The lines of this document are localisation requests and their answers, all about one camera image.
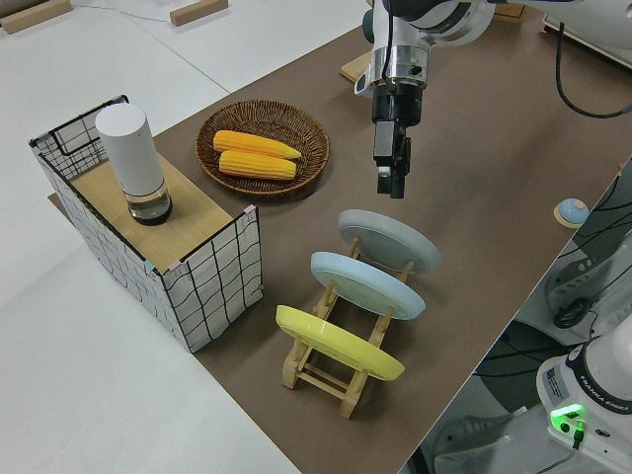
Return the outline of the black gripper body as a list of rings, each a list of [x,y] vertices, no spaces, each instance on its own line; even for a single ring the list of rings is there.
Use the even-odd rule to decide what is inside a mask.
[[[373,90],[372,121],[396,121],[402,126],[421,122],[424,89],[418,85],[397,83],[395,89],[378,86]]]

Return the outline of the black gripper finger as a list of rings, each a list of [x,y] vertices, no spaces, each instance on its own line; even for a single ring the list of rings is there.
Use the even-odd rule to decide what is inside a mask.
[[[377,167],[377,192],[396,195],[397,125],[395,121],[375,124],[373,159]]]
[[[405,180],[410,172],[411,138],[405,137],[396,145],[391,164],[391,198],[403,198]]]

